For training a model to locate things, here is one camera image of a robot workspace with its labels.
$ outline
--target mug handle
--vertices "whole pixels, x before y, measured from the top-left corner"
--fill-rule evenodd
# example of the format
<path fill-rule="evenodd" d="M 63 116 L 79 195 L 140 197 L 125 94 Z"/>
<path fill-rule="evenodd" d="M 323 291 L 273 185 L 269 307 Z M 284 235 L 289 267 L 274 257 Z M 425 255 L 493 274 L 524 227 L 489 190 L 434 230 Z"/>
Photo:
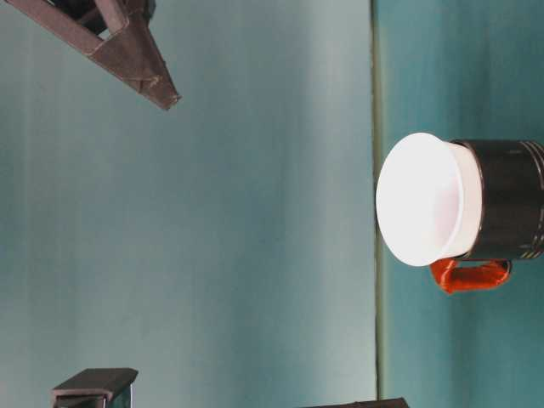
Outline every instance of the mug handle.
<path fill-rule="evenodd" d="M 464 268 L 458 267 L 460 262 L 461 259 L 445 258 L 430 265 L 434 280 L 448 294 L 499 287 L 508 281 L 512 270 L 512 261 L 507 259 L 493 259 Z"/>

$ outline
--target vertical edge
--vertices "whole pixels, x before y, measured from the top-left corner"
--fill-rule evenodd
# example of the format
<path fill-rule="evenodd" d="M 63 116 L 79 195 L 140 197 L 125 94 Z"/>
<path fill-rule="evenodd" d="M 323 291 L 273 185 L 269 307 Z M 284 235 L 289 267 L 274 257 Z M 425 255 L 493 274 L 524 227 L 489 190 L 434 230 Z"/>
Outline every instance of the vertical edge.
<path fill-rule="evenodd" d="M 380 77 L 379 30 L 377 27 L 377 0 L 370 1 L 371 7 L 371 83 L 372 83 L 372 166 L 375 196 L 377 178 L 382 163 L 383 124 L 380 107 L 382 105 L 382 84 Z M 377 397 L 383 398 L 383 244 L 380 240 L 374 205 L 374 270 L 376 274 L 376 389 Z"/>

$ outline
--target teal backdrop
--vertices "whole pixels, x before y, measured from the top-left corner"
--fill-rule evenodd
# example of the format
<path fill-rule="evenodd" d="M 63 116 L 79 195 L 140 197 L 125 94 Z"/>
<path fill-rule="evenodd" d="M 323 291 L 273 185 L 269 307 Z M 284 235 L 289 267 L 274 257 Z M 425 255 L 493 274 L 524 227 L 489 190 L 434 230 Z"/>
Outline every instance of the teal backdrop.
<path fill-rule="evenodd" d="M 544 3 L 374 3 L 381 156 L 408 133 L 544 142 Z M 446 296 L 382 249 L 382 395 L 416 408 L 538 406 L 544 259 L 492 292 Z"/>
<path fill-rule="evenodd" d="M 0 406 L 96 366 L 139 369 L 138 408 L 374 397 L 369 3 L 151 28 L 169 113 L 0 4 Z"/>

